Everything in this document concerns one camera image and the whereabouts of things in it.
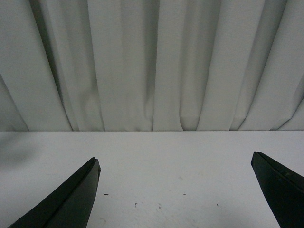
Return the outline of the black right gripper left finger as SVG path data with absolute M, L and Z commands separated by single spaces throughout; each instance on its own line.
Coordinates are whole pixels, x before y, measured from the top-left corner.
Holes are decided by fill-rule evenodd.
M 95 201 L 101 168 L 91 158 L 11 228 L 85 228 Z

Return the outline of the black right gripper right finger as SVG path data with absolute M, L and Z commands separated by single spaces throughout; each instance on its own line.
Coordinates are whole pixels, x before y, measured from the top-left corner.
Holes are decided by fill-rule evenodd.
M 281 228 L 304 226 L 304 178 L 269 156 L 254 152 L 251 166 Z

